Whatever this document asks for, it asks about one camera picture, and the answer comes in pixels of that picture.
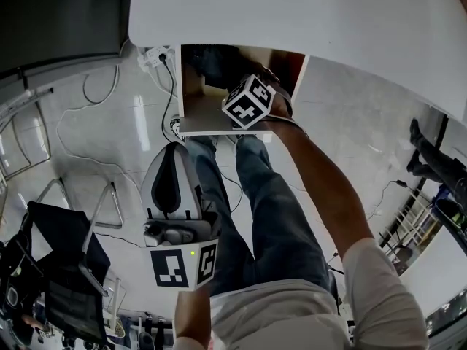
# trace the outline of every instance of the person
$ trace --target person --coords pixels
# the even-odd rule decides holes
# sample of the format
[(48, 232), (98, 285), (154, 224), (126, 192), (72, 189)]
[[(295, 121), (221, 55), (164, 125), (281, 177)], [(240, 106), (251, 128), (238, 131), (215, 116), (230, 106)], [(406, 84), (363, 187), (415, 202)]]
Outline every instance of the person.
[[(467, 171), (456, 158), (452, 159), (432, 145), (420, 131), (418, 120), (410, 123), (410, 142), (416, 148), (407, 171), (438, 183), (445, 184), (460, 206), (467, 214)], [(422, 155), (426, 164), (419, 161)]]
[[(288, 110), (277, 94), (271, 114), (290, 119)], [(222, 232), (213, 280), (178, 295), (174, 349), (208, 349), (211, 339), (214, 349), (235, 350), (426, 349), (421, 310), (377, 246), (346, 176), (299, 127), (262, 123), (287, 147), (342, 258), (354, 343), (330, 293), (323, 251), (263, 142), (254, 136), (236, 142), (236, 170), (252, 209), (253, 256), (231, 219), (215, 139), (197, 136), (185, 146), (204, 195), (217, 205)]]

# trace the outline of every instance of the black chair backrest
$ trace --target black chair backrest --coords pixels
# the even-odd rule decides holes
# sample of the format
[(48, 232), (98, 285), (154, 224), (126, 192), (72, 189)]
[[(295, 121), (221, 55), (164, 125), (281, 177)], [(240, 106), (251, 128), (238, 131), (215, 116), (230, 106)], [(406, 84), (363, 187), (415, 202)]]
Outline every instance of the black chair backrest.
[(81, 273), (84, 262), (100, 284), (104, 283), (110, 261), (93, 234), (83, 259), (82, 245), (90, 223), (82, 211), (72, 211), (29, 202), (31, 221), (52, 248), (39, 267), (44, 271), (45, 315), (47, 320), (70, 336), (105, 344), (102, 296)]

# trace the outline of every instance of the forearm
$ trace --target forearm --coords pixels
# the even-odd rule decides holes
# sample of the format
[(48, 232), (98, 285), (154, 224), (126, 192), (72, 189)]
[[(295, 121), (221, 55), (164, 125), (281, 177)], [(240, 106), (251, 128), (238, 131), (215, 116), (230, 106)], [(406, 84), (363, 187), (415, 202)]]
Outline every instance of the forearm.
[(211, 306), (206, 286), (195, 292), (179, 292), (175, 308), (177, 337), (189, 337), (207, 349), (211, 338)]
[(357, 193), (333, 161), (299, 128), (285, 122), (271, 122), (270, 127), (287, 147), (339, 254), (373, 237)]

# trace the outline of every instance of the shirt sleeve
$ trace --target shirt sleeve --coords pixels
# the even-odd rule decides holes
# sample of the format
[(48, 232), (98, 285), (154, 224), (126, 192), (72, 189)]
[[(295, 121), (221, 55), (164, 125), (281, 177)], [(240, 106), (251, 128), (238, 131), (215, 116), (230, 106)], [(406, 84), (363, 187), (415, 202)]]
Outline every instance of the shirt sleeve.
[(422, 311), (374, 239), (365, 238), (352, 245), (342, 264), (357, 349), (428, 347)]
[(173, 350), (205, 350), (205, 348), (192, 338), (178, 337), (174, 342)]

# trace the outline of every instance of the blue jeans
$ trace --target blue jeans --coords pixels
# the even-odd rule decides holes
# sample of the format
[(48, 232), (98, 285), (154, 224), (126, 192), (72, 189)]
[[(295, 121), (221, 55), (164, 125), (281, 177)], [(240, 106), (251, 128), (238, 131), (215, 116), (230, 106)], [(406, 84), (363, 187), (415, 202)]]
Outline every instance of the blue jeans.
[(244, 136), (236, 144), (236, 170), (250, 199), (253, 257), (235, 228), (219, 168), (208, 136), (187, 139), (204, 197), (214, 201), (221, 234), (211, 296), (267, 281), (303, 279), (330, 290), (326, 261), (300, 203), (285, 180), (272, 170), (264, 143)]

